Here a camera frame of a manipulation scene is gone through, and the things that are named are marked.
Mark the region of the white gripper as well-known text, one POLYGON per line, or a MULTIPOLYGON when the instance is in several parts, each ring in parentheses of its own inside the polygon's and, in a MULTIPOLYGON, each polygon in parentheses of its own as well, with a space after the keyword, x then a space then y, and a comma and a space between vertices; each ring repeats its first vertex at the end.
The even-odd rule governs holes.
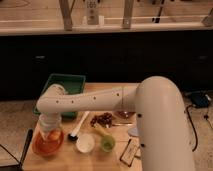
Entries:
POLYGON ((41 136, 44 140, 49 140, 48 135, 53 130, 58 130, 62 133, 61 129, 61 115, 60 114, 41 114, 39 116, 39 128, 41 136))

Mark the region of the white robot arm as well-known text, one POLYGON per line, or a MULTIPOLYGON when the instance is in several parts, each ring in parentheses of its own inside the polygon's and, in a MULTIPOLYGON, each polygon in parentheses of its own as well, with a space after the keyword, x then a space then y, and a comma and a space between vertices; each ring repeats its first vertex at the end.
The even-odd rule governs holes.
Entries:
POLYGON ((133 86, 74 95, 46 92, 36 107, 47 115, 70 111, 134 112, 143 171, 196 171, 183 97, 166 77, 151 76, 133 86))

